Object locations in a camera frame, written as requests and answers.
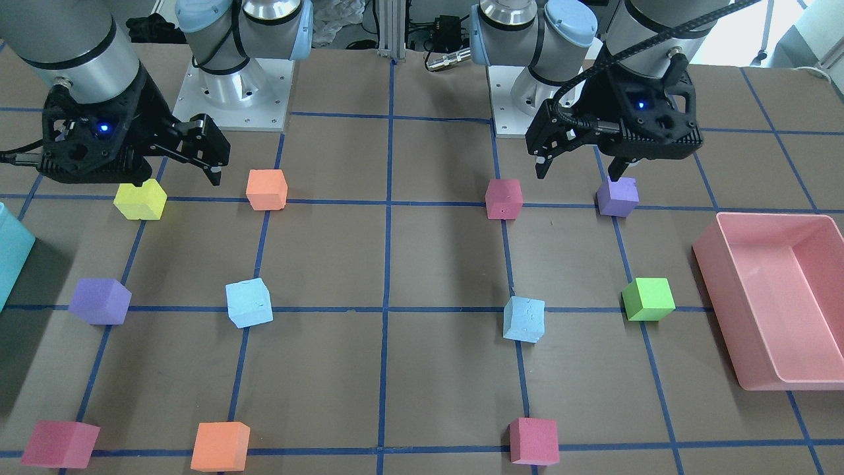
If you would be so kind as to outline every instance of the block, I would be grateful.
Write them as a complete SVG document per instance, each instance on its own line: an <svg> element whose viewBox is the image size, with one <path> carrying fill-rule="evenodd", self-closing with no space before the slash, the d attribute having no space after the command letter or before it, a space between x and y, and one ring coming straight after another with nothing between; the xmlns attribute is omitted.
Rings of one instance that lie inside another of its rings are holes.
<svg viewBox="0 0 844 475"><path fill-rule="evenodd" d="M621 292L628 320L657 321L673 312L674 297L668 279L637 277Z"/></svg>
<svg viewBox="0 0 844 475"><path fill-rule="evenodd" d="M3 310L35 244L35 236L3 203L0 203L0 243L0 310Z"/></svg>
<svg viewBox="0 0 844 475"><path fill-rule="evenodd" d="M250 170L246 197L255 211L282 210L287 205L287 180L281 170Z"/></svg>
<svg viewBox="0 0 844 475"><path fill-rule="evenodd" d="M518 418L511 422L510 461L543 466L560 463L557 422L536 418Z"/></svg>
<svg viewBox="0 0 844 475"><path fill-rule="evenodd" d="M260 277L227 284L225 298L229 305L229 319L237 328L273 321L269 290Z"/></svg>
<svg viewBox="0 0 844 475"><path fill-rule="evenodd" d="M200 423L191 469L198 472L242 472L246 469L249 426L244 423Z"/></svg>
<svg viewBox="0 0 844 475"><path fill-rule="evenodd" d="M607 178L598 188L598 211L604 216L626 218L639 204L636 179L621 177L612 182Z"/></svg>
<svg viewBox="0 0 844 475"><path fill-rule="evenodd" d="M490 180L484 198L486 217L491 220L514 220L524 205L518 180Z"/></svg>
<svg viewBox="0 0 844 475"><path fill-rule="evenodd" d="M26 445L21 465L46 468L87 468L100 428L69 421L38 421Z"/></svg>
<svg viewBox="0 0 844 475"><path fill-rule="evenodd" d="M156 221L164 213L167 193L154 178L136 187L131 183L121 183L114 197L114 206L128 220Z"/></svg>
<svg viewBox="0 0 844 475"><path fill-rule="evenodd" d="M545 334L545 301L510 297L504 307L504 337L536 343Z"/></svg>
<svg viewBox="0 0 844 475"><path fill-rule="evenodd" d="M92 325L120 325L132 293L114 279L79 279L68 311Z"/></svg>

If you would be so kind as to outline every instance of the crumpled plastic wrap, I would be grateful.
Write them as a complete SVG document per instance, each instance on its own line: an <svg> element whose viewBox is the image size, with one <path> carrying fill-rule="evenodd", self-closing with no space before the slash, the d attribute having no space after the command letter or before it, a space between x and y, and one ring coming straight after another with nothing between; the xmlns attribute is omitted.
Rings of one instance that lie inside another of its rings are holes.
<svg viewBox="0 0 844 475"><path fill-rule="evenodd" d="M314 36L311 44L316 48L328 46L337 32L345 25L363 21L365 0L313 0Z"/></svg>

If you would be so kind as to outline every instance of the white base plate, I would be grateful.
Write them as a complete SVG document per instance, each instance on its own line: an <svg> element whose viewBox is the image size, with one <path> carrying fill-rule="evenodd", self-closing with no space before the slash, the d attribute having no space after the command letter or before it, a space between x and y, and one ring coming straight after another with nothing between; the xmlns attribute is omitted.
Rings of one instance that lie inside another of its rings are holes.
<svg viewBox="0 0 844 475"><path fill-rule="evenodd" d="M252 97L252 103L241 109L224 109L214 105L203 93L199 70L188 65L185 80L176 99L173 115L185 122L199 113L206 113L220 130L251 130L255 132L283 132L287 122L290 88L293 84L295 61L286 59L258 59L267 72L267 86Z"/></svg>
<svg viewBox="0 0 844 475"><path fill-rule="evenodd" d="M502 139L524 139L533 116L528 116L513 103L510 91L523 66L489 66L487 80L490 82L492 117L495 120L495 135ZM575 97L580 96L582 84L575 86Z"/></svg>

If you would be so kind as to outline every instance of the pink bin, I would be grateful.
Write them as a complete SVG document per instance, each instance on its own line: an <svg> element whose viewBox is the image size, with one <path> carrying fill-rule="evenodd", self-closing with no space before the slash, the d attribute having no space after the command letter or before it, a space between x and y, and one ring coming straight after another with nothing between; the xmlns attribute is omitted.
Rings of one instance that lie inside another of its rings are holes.
<svg viewBox="0 0 844 475"><path fill-rule="evenodd" d="M694 244L746 390L844 390L844 238L829 216L718 213Z"/></svg>

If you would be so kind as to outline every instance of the light blue cube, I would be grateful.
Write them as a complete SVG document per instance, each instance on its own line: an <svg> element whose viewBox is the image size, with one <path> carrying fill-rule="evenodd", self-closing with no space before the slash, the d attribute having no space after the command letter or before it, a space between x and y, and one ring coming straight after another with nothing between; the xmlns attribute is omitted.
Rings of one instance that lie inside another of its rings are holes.
<svg viewBox="0 0 844 475"><path fill-rule="evenodd" d="M504 337L536 343L545 334L545 301L510 297L504 307Z"/></svg>
<svg viewBox="0 0 844 475"><path fill-rule="evenodd" d="M273 305L269 290L260 277L225 286L229 304L229 319L237 328L273 321Z"/></svg>
<svg viewBox="0 0 844 475"><path fill-rule="evenodd" d="M6 306L33 244L35 236L0 203L0 310Z"/></svg>

